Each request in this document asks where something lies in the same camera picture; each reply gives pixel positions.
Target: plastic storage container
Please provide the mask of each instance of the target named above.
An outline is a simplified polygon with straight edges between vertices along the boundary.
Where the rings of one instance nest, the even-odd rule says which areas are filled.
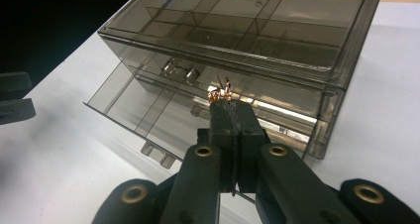
[[[88,105],[182,159],[228,77],[274,142],[323,159],[379,0],[132,0],[98,34],[121,60]]]

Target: white table surface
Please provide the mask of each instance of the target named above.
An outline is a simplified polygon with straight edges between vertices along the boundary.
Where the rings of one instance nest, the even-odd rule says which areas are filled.
[[[37,116],[0,126],[0,223],[91,223],[118,184],[177,171],[83,104],[118,62],[93,33],[28,94]],[[420,213],[419,63],[420,4],[380,3],[326,159],[307,161],[324,182],[368,179]],[[224,195],[220,223],[247,222],[260,222],[255,208]]]

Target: plastic drawer organizer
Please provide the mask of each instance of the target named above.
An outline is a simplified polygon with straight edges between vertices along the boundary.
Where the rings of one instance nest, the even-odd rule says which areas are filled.
[[[98,34],[121,63],[88,106],[182,160],[228,77],[272,141],[323,159],[379,0],[132,0]]]

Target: black background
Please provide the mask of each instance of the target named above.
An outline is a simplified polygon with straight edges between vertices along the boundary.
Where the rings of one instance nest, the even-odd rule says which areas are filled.
[[[35,87],[129,0],[0,0],[0,73]]]

